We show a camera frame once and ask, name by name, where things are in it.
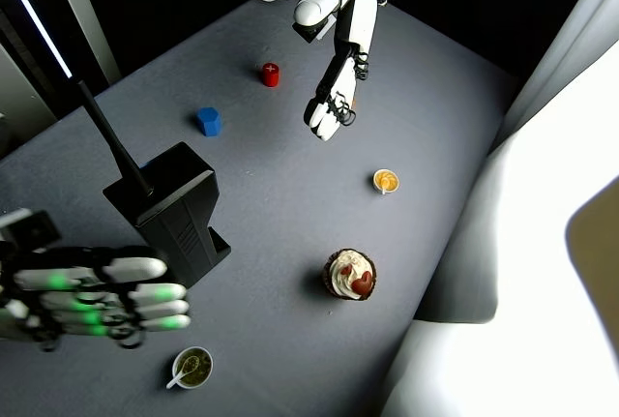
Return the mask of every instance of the red cylinder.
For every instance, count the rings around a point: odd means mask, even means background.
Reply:
[[[262,82],[267,86],[278,86],[280,82],[280,68],[268,62],[262,67]]]

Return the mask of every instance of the white fabric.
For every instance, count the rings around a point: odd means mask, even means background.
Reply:
[[[619,415],[616,357],[566,244],[619,175],[617,74],[619,43],[491,155],[444,257],[495,260],[496,315],[413,322],[383,417]]]
[[[527,123],[618,39],[619,0],[578,0],[508,110],[495,145]]]

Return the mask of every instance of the red heart decoration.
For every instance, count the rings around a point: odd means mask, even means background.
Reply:
[[[360,279],[352,283],[351,287],[355,293],[366,296],[371,291],[372,283],[371,273],[366,271]]]

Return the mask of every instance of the gray table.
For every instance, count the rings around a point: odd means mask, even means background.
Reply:
[[[184,140],[215,168],[211,223],[232,254],[190,291],[192,326],[150,335],[138,350],[83,337],[51,354],[0,343],[2,415],[340,416],[371,400],[513,81],[413,17],[380,9],[357,121],[323,143],[302,117],[332,43],[307,45],[292,11],[249,2],[99,96],[139,163]],[[280,65],[275,89],[256,75],[267,61]],[[223,120],[215,138],[192,124],[209,105]],[[381,167],[399,174],[396,194],[371,188]],[[102,195],[118,177],[81,109],[0,163],[0,211],[47,210],[67,245],[139,243]],[[345,247],[376,262],[366,302],[332,298],[317,281]],[[208,385],[165,391],[171,358],[192,344],[214,356]]]

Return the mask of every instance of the walkie-talkie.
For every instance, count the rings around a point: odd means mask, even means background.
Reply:
[[[139,168],[107,123],[83,81],[84,108],[105,138],[123,178],[103,194],[144,237],[168,256],[170,280],[194,285],[230,253],[208,226],[220,195],[215,170],[180,142]]]

